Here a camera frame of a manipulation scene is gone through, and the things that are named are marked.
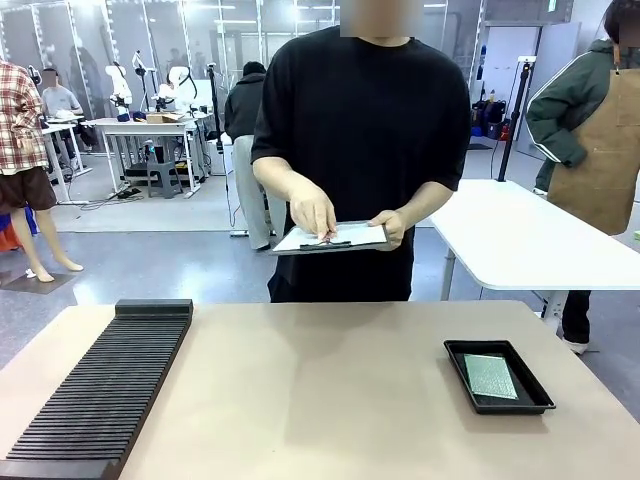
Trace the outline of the person's left hand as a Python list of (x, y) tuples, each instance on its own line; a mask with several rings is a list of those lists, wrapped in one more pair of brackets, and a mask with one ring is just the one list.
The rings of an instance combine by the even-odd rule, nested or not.
[(406, 221), (400, 210), (385, 210), (368, 222), (370, 227), (382, 226), (386, 231), (387, 243), (383, 250), (398, 248), (406, 232)]

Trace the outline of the person's right hand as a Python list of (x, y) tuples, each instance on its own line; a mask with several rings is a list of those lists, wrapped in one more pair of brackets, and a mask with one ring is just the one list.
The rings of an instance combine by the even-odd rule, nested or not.
[(313, 183), (296, 186), (290, 195), (290, 214), (294, 223), (319, 241), (336, 234), (336, 215), (325, 192)]

